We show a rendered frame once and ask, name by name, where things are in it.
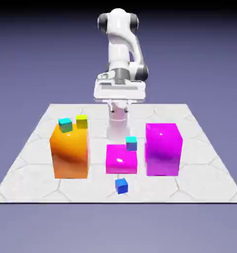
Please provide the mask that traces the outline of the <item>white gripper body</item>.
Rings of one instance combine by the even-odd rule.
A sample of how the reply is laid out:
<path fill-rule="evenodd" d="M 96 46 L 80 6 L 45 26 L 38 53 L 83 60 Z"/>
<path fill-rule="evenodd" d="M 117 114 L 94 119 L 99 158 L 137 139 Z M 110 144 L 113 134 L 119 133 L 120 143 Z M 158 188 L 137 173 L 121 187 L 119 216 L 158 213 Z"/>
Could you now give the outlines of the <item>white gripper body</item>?
<path fill-rule="evenodd" d="M 142 81 L 125 80 L 125 84 L 116 84 L 114 79 L 96 79 L 94 99 L 96 102 L 130 101 L 144 102 L 146 98 L 146 84 Z"/>

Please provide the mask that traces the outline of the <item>small yellow cube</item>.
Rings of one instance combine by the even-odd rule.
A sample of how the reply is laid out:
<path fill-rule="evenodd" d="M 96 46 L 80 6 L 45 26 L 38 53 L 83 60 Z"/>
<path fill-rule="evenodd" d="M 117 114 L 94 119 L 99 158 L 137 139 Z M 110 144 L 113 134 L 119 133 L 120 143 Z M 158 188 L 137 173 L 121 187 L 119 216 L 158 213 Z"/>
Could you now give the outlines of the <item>small yellow cube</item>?
<path fill-rule="evenodd" d="M 88 128 L 88 116 L 87 115 L 77 115 L 76 116 L 76 126 L 79 129 Z"/>

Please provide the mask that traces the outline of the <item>small blue cube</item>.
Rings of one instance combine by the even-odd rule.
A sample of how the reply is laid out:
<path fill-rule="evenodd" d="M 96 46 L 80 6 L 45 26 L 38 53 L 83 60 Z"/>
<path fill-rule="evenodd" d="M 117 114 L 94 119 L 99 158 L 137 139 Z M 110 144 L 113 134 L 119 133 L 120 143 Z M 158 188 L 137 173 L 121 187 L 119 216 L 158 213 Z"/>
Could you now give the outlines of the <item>small blue cube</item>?
<path fill-rule="evenodd" d="M 115 188 L 118 194 L 124 194 L 128 192 L 128 183 L 125 178 L 119 178 L 115 180 Z"/>

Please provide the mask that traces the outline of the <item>large orange box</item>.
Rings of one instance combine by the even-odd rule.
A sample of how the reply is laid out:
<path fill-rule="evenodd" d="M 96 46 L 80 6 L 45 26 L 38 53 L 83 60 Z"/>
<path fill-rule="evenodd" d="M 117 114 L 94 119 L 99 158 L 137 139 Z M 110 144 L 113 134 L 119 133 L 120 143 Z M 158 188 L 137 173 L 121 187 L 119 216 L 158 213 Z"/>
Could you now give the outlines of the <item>large orange box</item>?
<path fill-rule="evenodd" d="M 85 179 L 89 173 L 89 131 L 72 125 L 63 133 L 56 125 L 49 139 L 54 177 Z"/>

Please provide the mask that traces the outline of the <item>tall large magenta box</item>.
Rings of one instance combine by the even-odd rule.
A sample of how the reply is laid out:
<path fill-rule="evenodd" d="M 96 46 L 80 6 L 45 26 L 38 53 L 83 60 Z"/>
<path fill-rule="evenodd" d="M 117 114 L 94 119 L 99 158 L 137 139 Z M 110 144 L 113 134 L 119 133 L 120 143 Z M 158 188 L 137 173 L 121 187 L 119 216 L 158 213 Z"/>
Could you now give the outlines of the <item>tall large magenta box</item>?
<path fill-rule="evenodd" d="M 175 123 L 145 125 L 145 165 L 147 176 L 177 176 L 183 138 Z"/>

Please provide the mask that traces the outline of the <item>small cyan cube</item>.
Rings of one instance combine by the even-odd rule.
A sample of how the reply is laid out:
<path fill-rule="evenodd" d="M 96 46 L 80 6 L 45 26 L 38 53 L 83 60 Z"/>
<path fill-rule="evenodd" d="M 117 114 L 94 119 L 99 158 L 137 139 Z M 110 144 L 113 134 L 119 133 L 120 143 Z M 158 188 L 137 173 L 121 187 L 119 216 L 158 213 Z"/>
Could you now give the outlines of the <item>small cyan cube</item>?
<path fill-rule="evenodd" d="M 61 118 L 58 120 L 59 129 L 62 133 L 70 132 L 73 130 L 72 121 L 70 118 Z"/>
<path fill-rule="evenodd" d="M 128 151 L 137 151 L 138 141 L 135 136 L 126 136 L 126 149 Z"/>

